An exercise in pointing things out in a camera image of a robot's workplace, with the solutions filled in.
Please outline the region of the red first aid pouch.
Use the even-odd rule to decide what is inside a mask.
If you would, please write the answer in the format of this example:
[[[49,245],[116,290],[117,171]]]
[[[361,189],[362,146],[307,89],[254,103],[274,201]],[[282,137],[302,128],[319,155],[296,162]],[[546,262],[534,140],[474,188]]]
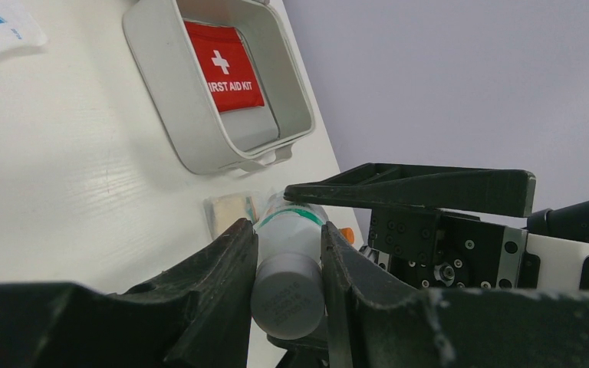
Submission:
[[[184,22],[216,109],[263,107],[265,99],[236,28]]]

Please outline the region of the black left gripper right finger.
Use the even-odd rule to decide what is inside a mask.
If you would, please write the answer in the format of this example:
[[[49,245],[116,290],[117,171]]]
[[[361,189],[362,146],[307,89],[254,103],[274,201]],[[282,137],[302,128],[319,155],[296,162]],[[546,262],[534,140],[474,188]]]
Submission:
[[[321,229],[332,367],[589,367],[589,291],[416,289]]]

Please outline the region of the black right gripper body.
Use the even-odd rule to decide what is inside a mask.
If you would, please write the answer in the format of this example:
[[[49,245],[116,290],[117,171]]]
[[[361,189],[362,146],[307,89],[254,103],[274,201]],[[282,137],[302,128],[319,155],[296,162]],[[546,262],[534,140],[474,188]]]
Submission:
[[[440,210],[374,209],[367,244],[376,263],[415,288],[516,288],[524,229]]]

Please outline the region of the white plastic bottle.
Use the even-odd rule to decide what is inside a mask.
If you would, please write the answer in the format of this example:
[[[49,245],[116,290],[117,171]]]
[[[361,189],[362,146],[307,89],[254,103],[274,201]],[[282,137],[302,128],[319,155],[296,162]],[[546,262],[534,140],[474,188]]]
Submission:
[[[290,202],[283,192],[267,201],[255,225],[258,267],[250,300],[252,318],[267,335],[296,340],[323,320],[321,228],[328,221],[321,206]]]

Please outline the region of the white blue label packet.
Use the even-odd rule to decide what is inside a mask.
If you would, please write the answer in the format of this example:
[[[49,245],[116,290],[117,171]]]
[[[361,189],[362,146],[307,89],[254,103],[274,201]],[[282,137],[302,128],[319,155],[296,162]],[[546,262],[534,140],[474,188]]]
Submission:
[[[20,1],[0,1],[0,54],[47,42],[48,36]]]

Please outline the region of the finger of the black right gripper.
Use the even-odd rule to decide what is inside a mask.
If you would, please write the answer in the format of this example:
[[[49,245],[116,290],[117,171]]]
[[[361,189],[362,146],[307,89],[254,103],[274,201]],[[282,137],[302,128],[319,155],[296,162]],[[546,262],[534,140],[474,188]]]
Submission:
[[[319,182],[289,185],[284,197],[350,208],[420,207],[526,218],[535,186],[535,175],[523,169],[365,163]]]

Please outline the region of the beige gauze packet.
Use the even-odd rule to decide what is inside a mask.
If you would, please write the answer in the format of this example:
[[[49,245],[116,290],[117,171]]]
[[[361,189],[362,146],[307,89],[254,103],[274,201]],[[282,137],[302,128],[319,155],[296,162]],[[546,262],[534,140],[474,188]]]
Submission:
[[[202,207],[205,212],[209,234],[218,238],[238,219],[248,219],[255,225],[261,217],[265,197],[260,192],[236,192],[204,199]]]

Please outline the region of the grey open storage box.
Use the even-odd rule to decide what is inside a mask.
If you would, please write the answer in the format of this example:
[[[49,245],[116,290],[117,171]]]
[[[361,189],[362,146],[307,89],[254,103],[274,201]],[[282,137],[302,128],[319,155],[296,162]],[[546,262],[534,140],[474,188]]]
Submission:
[[[268,1],[140,1],[123,33],[181,163],[205,175],[263,169],[314,131],[310,94]]]

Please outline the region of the brown bottle orange cap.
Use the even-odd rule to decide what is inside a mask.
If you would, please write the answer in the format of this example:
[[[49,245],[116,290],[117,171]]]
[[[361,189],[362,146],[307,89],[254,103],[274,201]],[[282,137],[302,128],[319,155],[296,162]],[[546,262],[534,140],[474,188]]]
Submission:
[[[348,242],[349,245],[353,245],[355,243],[355,234],[354,230],[350,227],[347,228],[340,228],[340,234],[344,237],[344,239]]]

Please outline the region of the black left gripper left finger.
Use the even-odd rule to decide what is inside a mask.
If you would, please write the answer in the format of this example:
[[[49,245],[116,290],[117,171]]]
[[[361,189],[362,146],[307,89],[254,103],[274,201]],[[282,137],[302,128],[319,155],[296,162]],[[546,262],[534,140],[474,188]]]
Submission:
[[[244,367],[258,236],[241,218],[122,294],[0,284],[0,367]]]

